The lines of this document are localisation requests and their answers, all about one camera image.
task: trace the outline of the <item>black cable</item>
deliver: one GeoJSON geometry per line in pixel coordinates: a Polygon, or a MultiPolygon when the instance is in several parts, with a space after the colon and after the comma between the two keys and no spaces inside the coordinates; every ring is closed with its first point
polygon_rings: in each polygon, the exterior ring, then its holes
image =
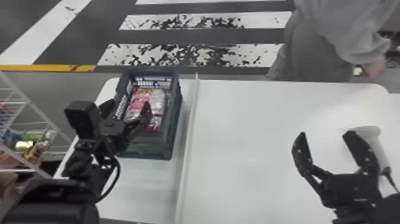
{"type": "Polygon", "coordinates": [[[120,162],[117,160],[117,158],[115,156],[112,157],[112,159],[114,160],[114,162],[117,165],[117,174],[114,178],[114,180],[112,181],[110,187],[104,192],[104,194],[102,194],[100,197],[98,197],[96,199],[96,203],[98,203],[99,201],[103,200],[105,197],[107,197],[107,195],[113,190],[115,184],[117,183],[118,179],[120,178],[120,174],[121,174],[121,164],[120,162]]]}
{"type": "Polygon", "coordinates": [[[395,191],[396,191],[397,193],[400,193],[400,192],[399,192],[399,189],[397,188],[397,186],[396,186],[396,184],[395,184],[395,181],[394,181],[393,178],[392,178],[392,168],[390,168],[389,166],[385,167],[385,168],[382,170],[382,175],[385,176],[385,177],[387,178],[387,180],[388,180],[389,183],[392,185],[392,187],[395,189],[395,191]]]}

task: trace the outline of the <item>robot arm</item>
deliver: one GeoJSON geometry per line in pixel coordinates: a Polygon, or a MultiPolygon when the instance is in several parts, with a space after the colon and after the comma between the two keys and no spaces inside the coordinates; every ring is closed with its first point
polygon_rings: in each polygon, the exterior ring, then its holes
{"type": "Polygon", "coordinates": [[[292,147],[300,175],[320,196],[322,204],[334,210],[337,216],[334,224],[399,223],[400,194],[382,198],[378,187],[380,167],[369,144],[355,131],[345,133],[343,140],[360,167],[357,172],[336,175],[314,165],[307,138],[302,132],[292,147]]]}
{"type": "Polygon", "coordinates": [[[1,223],[99,223],[95,204],[110,193],[121,170],[115,155],[126,150],[130,140],[152,119],[148,102],[139,118],[128,124],[123,116],[115,116],[116,110],[113,99],[99,109],[93,102],[72,102],[65,115],[79,141],[62,173],[69,179],[32,180],[1,223]],[[114,169],[117,174],[103,191],[114,169]]]}

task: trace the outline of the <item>white table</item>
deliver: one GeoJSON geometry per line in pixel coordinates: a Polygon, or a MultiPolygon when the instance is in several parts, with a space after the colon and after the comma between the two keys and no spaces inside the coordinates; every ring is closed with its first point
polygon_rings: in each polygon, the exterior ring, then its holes
{"type": "MultiPolygon", "coordinates": [[[[294,166],[291,148],[302,131],[315,164],[351,173],[357,165],[341,136],[357,126],[380,127],[400,184],[400,121],[392,100],[369,84],[201,81],[176,223],[330,223],[333,212],[294,166]]],[[[394,192],[387,182],[380,187],[394,192]]]]}
{"type": "MultiPolygon", "coordinates": [[[[400,181],[400,164],[393,162],[400,156],[400,122],[381,86],[202,80],[195,94],[196,81],[180,83],[185,103],[174,158],[120,159],[120,180],[98,204],[101,217],[157,224],[330,223],[332,211],[293,164],[291,145],[303,130],[315,163],[340,173],[356,169],[341,135],[379,126],[400,181]]],[[[116,84],[109,80],[96,103],[112,97],[116,84]]]]}
{"type": "MultiPolygon", "coordinates": [[[[118,78],[110,79],[102,88],[95,103],[97,105],[112,98],[118,78]]],[[[97,207],[100,216],[133,222],[163,224],[173,223],[176,211],[177,190],[182,169],[183,149],[191,102],[195,94],[194,80],[180,80],[183,104],[170,161],[120,158],[121,176],[111,193],[97,207]]],[[[73,152],[71,147],[58,168],[55,177],[62,178],[65,162],[73,152]]]]}

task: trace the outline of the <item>yellow line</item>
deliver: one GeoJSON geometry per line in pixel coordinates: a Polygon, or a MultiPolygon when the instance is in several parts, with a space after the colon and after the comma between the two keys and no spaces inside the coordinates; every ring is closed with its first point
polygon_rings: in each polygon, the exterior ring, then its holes
{"type": "Polygon", "coordinates": [[[0,71],[70,71],[90,72],[96,65],[88,64],[10,64],[0,65],[0,71]]]}

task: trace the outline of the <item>hand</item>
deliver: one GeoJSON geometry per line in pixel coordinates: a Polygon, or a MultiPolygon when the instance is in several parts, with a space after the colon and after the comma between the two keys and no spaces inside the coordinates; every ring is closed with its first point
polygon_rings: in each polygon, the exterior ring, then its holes
{"type": "Polygon", "coordinates": [[[367,78],[377,78],[386,70],[386,59],[384,57],[378,58],[372,65],[368,67],[363,67],[363,72],[361,73],[362,76],[367,78]]]}

